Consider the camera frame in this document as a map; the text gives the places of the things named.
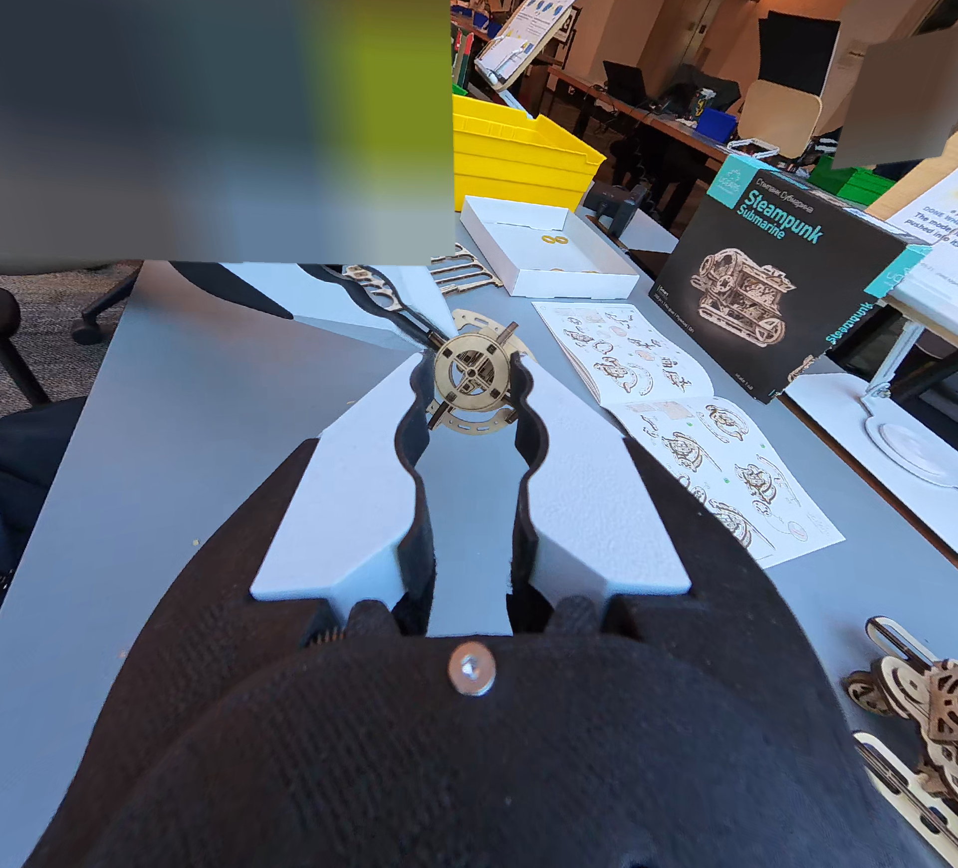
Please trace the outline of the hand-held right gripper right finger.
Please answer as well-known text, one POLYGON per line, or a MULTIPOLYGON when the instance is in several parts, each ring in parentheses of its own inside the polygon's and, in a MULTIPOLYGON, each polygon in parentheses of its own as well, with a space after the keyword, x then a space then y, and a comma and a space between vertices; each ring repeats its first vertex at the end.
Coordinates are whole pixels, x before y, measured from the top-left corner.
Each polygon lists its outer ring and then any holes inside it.
POLYGON ((529 356, 510 360, 528 465, 512 536, 510 610, 581 596, 683 595, 690 578, 623 435, 529 356))

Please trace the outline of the round wooden gear model assembly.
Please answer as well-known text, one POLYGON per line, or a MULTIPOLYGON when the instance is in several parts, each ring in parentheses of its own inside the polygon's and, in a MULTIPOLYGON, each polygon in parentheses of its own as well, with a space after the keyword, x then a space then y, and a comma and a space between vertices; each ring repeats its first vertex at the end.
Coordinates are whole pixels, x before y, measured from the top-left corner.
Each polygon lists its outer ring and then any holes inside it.
POLYGON ((458 334, 436 352, 428 428, 490 435, 517 420, 510 394, 510 358, 532 352, 516 334, 515 322, 497 323, 465 309, 454 309, 452 319, 458 334))

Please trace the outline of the partly built wooden vehicle model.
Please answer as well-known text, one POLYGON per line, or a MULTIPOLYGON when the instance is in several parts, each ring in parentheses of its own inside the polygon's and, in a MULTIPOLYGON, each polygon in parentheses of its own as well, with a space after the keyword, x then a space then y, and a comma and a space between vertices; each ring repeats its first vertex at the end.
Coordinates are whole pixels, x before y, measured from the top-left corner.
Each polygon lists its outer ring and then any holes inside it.
POLYGON ((863 730, 853 733, 858 754, 880 795, 948 865, 957 865, 957 662, 940 658, 894 620, 874 616, 865 626, 882 650, 868 670, 842 680, 860 708, 901 718, 917 731, 921 750, 907 766, 863 730))

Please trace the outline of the comb-shaped flat wooden part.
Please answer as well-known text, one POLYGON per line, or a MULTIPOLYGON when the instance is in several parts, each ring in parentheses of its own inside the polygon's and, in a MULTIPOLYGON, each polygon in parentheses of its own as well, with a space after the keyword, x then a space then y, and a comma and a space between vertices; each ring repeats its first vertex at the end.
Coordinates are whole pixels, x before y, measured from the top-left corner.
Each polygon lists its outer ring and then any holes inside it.
POLYGON ((486 286, 504 288, 497 275, 459 242, 455 243, 453 254, 431 259, 428 271, 444 296, 486 286))

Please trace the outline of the small curved wooden part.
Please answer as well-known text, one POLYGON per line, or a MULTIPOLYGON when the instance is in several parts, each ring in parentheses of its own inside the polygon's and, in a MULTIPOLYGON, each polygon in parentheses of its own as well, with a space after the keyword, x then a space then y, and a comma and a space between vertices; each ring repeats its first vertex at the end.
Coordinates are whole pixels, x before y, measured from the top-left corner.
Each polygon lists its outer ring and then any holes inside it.
POLYGON ((380 308, 387 312, 406 311, 406 305, 401 300, 396 288, 378 270, 367 265, 344 265, 344 277, 358 283, 364 293, 380 308))

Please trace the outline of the open instruction booklet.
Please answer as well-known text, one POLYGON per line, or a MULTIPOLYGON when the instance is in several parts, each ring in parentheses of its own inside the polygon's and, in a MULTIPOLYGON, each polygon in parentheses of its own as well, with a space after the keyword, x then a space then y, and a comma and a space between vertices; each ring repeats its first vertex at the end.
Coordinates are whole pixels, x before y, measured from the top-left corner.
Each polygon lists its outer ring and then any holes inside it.
POLYGON ((633 305, 534 300, 599 404, 763 568, 843 541, 758 425, 633 305))

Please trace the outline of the shallow white cardboard box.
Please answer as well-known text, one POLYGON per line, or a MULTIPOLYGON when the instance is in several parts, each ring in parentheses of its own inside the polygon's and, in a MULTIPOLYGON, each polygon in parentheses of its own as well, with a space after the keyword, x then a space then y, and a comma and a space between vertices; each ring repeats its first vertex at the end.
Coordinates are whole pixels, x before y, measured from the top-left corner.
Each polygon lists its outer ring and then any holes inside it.
POLYGON ((626 299, 637 267, 568 209, 467 196, 461 222, 509 295, 626 299))

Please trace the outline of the yellow plastic bin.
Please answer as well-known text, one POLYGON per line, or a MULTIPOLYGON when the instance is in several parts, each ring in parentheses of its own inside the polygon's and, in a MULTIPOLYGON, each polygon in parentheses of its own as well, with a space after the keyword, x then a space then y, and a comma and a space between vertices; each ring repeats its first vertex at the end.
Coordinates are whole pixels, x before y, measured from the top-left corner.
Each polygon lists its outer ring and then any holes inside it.
POLYGON ((605 156, 553 119, 452 96, 454 210, 467 196, 575 210, 605 156))

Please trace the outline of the black office chair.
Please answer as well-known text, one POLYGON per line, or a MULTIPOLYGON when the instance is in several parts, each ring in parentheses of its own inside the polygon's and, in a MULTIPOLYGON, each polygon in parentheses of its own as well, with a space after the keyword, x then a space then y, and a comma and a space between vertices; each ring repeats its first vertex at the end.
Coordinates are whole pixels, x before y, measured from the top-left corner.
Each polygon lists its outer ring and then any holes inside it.
POLYGON ((86 396, 140 262, 2 257, 2 414, 86 396))

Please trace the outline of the white table mat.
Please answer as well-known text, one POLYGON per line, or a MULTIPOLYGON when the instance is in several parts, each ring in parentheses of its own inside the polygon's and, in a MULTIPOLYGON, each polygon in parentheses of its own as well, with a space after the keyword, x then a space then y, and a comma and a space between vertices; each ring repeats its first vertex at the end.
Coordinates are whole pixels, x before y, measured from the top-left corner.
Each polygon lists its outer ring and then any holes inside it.
MULTIPOLYGON (((839 373, 804 374, 785 391, 782 399, 793 404, 849 458, 870 475, 881 489, 893 496, 904 515, 928 532, 943 553, 956 563, 957 491, 932 486, 906 472, 892 462, 868 437, 864 429, 867 417, 859 397, 866 381, 839 373)), ((892 404, 892 414, 901 415, 912 427, 930 429, 909 415, 901 406, 892 404)))

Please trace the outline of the black laptop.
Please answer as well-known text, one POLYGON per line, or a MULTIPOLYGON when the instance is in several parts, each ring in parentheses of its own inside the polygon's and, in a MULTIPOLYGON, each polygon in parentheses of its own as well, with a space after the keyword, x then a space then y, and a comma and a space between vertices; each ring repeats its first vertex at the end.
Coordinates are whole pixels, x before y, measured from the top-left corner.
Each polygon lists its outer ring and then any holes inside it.
POLYGON ((641 69, 604 60, 605 93, 632 108, 651 108, 641 69))

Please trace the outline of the beige chair back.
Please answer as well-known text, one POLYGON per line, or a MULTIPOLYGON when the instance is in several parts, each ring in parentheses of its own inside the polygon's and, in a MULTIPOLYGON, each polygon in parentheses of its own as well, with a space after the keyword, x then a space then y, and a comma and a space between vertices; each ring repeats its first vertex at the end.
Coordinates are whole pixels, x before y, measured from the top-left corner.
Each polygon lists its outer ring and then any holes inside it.
POLYGON ((758 79, 748 88, 737 122, 741 139, 776 145, 787 159, 805 152, 822 110, 819 95, 758 79))

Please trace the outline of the green plastic bin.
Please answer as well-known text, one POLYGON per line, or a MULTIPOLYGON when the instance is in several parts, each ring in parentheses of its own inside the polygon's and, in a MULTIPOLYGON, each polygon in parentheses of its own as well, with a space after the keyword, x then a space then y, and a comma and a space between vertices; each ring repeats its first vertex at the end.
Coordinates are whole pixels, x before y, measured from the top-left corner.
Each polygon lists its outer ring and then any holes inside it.
POLYGON ((864 167, 836 168, 832 166, 833 157, 823 155, 810 171, 809 181, 823 191, 856 202, 864 206, 875 203, 889 191, 895 181, 864 167))

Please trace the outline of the black monitor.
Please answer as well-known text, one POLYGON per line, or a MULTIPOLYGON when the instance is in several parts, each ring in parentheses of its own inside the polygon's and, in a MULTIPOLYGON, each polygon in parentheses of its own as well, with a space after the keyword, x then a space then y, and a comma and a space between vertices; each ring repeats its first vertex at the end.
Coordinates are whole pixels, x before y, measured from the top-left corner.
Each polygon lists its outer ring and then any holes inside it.
POLYGON ((839 31, 839 21, 771 10, 759 20, 758 78, 822 95, 839 31))

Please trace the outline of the white printed sign sheet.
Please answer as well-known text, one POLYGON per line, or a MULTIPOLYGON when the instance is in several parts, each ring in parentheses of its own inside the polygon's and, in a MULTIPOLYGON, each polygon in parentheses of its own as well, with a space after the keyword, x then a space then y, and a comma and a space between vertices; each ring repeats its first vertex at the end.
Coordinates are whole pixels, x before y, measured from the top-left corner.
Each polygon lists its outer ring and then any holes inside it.
POLYGON ((957 247, 957 170, 886 219, 929 245, 957 247))

